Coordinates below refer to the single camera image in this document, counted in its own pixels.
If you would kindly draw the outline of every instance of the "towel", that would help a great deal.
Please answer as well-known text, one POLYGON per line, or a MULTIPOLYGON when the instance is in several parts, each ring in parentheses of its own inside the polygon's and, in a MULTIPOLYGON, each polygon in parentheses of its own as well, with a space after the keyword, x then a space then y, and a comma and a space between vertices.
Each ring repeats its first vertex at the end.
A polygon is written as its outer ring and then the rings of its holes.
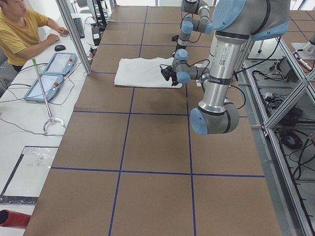
POLYGON ((161 74, 159 65, 171 65, 172 62, 173 58, 121 59, 114 84, 131 87, 179 89, 182 84, 172 86, 172 79, 166 81, 161 74))

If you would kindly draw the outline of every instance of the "red cup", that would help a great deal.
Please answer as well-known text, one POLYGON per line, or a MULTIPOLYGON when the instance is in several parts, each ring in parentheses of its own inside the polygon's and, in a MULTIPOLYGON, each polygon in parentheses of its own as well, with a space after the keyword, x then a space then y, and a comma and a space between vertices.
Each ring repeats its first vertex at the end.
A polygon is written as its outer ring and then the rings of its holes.
POLYGON ((16 229, 26 229, 31 215, 15 212, 11 210, 0 211, 0 226, 16 229))

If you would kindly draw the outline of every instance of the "person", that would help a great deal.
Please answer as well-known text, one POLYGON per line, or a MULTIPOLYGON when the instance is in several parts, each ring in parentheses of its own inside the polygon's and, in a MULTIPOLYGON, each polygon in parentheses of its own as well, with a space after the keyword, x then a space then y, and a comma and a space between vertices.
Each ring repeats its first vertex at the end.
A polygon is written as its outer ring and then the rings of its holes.
POLYGON ((59 40, 58 35, 51 33, 40 41, 39 27, 48 26, 60 35, 68 34, 54 20, 27 8, 24 0, 0 0, 0 7, 0 46, 16 71, 59 40))

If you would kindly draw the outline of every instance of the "computer mouse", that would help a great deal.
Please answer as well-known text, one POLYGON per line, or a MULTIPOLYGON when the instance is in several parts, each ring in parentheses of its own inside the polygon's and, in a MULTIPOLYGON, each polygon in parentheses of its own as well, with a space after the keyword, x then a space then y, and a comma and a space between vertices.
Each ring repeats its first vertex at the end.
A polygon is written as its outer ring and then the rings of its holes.
POLYGON ((65 46, 64 45, 58 44, 58 45, 55 46, 55 51, 56 52, 59 52, 59 51, 62 51, 62 50, 65 50, 65 46))

